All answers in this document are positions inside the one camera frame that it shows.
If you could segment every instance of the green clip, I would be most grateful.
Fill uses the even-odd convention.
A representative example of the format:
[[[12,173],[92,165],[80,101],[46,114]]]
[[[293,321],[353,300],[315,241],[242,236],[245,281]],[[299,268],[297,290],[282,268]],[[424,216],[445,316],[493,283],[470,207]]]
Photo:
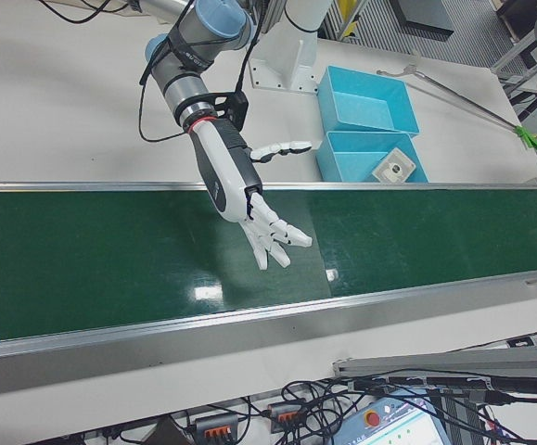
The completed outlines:
[[[533,148],[537,150],[537,137],[534,136],[530,131],[524,127],[514,128],[516,134],[521,137],[528,148]]]

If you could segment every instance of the blue plastic bin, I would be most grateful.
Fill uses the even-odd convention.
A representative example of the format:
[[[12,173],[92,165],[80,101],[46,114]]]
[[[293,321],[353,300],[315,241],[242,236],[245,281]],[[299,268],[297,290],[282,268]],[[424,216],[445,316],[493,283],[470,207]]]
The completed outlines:
[[[317,98],[326,133],[418,134],[406,85],[397,79],[330,66],[319,84]]]
[[[328,132],[317,150],[317,163],[324,181],[376,183],[371,172],[395,147],[416,164],[406,182],[427,183],[423,166],[406,133]]]

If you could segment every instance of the control panel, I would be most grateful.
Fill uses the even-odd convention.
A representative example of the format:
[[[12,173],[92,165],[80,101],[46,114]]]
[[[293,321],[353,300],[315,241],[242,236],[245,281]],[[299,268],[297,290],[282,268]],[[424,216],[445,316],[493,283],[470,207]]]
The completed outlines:
[[[400,397],[408,393],[397,391]],[[451,445],[441,422],[425,398],[411,398],[421,409],[392,397],[379,399],[349,417],[334,437],[335,445]]]

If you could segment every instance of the red emergency button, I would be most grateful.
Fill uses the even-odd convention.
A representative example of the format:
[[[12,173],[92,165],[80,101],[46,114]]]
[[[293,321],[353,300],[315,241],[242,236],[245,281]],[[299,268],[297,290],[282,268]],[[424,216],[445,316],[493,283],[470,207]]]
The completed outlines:
[[[376,413],[375,411],[367,411],[364,414],[364,422],[368,426],[378,426],[379,423],[381,422],[381,419],[379,418],[379,414]]]

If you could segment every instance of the conveyor belt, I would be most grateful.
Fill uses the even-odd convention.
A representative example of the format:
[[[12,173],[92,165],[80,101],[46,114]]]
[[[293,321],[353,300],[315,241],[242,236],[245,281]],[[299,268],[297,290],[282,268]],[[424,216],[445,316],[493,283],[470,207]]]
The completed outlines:
[[[204,191],[0,192],[0,340],[537,271],[537,190],[268,190],[257,269]]]

